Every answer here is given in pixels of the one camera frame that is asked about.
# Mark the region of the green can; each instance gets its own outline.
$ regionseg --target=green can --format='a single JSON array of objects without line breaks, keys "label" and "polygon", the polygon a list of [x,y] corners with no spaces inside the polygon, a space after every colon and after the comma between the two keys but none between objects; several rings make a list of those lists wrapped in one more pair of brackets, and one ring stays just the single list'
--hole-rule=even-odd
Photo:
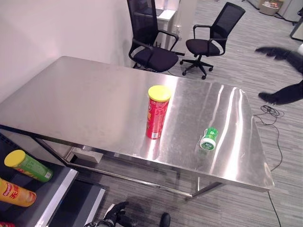
[{"label": "green can", "polygon": [[41,182],[49,181],[53,172],[23,150],[14,150],[4,159],[4,164]]},{"label": "green can", "polygon": [[200,147],[204,150],[213,150],[216,147],[216,138],[218,134],[219,131],[214,127],[205,129],[204,136],[200,141]]}]

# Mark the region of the red pringles can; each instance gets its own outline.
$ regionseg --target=red pringles can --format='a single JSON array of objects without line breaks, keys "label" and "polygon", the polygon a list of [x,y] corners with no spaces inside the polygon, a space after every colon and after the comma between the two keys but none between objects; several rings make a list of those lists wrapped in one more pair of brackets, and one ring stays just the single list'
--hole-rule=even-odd
[{"label": "red pringles can", "polygon": [[162,133],[171,92],[166,86],[155,85],[148,89],[148,96],[150,100],[147,113],[146,136],[151,139],[157,139]]},{"label": "red pringles can", "polygon": [[13,223],[0,221],[0,227],[15,227]]}]

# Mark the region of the black pants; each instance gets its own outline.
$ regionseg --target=black pants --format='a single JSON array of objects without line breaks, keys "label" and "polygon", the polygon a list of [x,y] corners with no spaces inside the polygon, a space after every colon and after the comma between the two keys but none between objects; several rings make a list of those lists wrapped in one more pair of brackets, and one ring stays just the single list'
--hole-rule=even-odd
[{"label": "black pants", "polygon": [[277,104],[293,103],[303,99],[303,80],[273,93],[272,97],[277,100]]}]

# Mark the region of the hand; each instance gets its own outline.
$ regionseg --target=hand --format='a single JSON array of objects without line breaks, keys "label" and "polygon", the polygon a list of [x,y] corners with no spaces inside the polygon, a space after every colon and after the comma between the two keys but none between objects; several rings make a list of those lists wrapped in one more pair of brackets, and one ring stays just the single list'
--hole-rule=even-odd
[{"label": "hand", "polygon": [[285,60],[290,50],[280,48],[280,47],[270,47],[270,46],[262,46],[255,50],[256,52],[266,53],[268,57],[275,57],[275,60]]},{"label": "hand", "polygon": [[115,226],[116,222],[119,222],[120,216],[125,214],[124,209],[126,205],[128,205],[128,202],[121,202],[113,206],[112,209],[105,215],[104,220],[112,221]]}]

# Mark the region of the white bottle cap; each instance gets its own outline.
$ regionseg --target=white bottle cap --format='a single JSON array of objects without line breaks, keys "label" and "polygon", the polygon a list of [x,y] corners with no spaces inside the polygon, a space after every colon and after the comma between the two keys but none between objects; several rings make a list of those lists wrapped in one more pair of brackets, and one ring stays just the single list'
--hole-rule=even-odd
[{"label": "white bottle cap", "polygon": [[200,147],[204,150],[213,150],[216,147],[216,142],[210,138],[202,138]]}]

